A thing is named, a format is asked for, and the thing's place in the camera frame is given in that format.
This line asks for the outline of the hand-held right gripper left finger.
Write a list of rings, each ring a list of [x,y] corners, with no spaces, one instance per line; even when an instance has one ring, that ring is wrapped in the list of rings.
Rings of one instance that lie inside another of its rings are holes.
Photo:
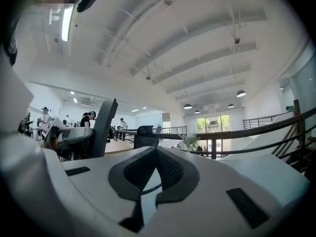
[[[59,237],[158,237],[153,220],[143,222],[141,178],[125,177],[156,153],[144,147],[102,158],[60,162],[45,150],[45,229]]]

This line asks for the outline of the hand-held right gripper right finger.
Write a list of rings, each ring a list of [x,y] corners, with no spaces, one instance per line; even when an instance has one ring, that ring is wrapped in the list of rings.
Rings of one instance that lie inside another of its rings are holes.
[[[169,188],[157,195],[147,237],[268,237],[299,206],[309,180],[272,155],[213,160],[148,147]]]

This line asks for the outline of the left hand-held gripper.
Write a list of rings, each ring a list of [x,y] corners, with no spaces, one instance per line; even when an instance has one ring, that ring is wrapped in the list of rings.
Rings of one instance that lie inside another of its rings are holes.
[[[70,128],[65,125],[58,117],[51,117],[43,132],[44,136],[42,147],[53,150],[60,161],[68,161],[74,159],[74,153],[71,148],[64,149],[58,143],[74,145],[90,140],[94,136],[94,129],[90,127]]]

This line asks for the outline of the plant in white vase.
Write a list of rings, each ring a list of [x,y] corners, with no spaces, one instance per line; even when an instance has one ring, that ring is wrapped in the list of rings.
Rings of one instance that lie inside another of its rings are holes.
[[[196,151],[198,148],[198,137],[196,133],[179,134],[182,142],[177,144],[177,149],[184,151]]]

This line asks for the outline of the black metal railing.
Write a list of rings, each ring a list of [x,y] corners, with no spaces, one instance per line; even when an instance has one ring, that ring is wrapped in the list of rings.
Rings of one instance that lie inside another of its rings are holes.
[[[246,130],[194,134],[194,143],[188,146],[187,151],[195,155],[203,157],[211,156],[212,159],[216,159],[217,155],[235,156],[255,153],[255,156],[258,156],[260,151],[273,149],[272,151],[269,151],[269,154],[274,155],[278,159],[285,160],[285,163],[302,173],[308,168],[307,161],[312,159],[312,155],[316,155],[316,149],[313,151],[306,149],[306,147],[312,144],[313,141],[310,141],[307,144],[305,143],[306,134],[316,128],[315,124],[311,128],[306,129],[305,120],[316,115],[316,107],[304,113],[300,113],[299,110],[295,110],[292,114],[294,116],[291,118]],[[244,148],[240,150],[218,152],[216,150],[203,151],[197,146],[198,141],[202,140],[210,139],[212,142],[216,142],[217,140],[233,140],[255,135],[260,136],[262,134],[270,134],[285,128],[288,129],[288,131],[284,136],[281,136],[280,139],[274,141],[270,140],[262,146],[254,146],[249,149]]]

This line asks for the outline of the black office chair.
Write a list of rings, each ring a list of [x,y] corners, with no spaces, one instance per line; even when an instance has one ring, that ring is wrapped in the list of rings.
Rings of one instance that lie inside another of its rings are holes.
[[[159,139],[154,136],[153,126],[144,125],[137,129],[137,134],[134,136],[134,149],[138,149],[145,146],[157,147]]]

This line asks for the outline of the long ceiling tube light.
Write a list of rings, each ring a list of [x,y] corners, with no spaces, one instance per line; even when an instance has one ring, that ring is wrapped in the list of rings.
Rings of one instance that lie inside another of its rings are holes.
[[[70,7],[64,9],[61,39],[62,41],[65,41],[65,42],[69,40],[70,25],[71,25],[74,8],[75,8],[75,5],[71,5]]]

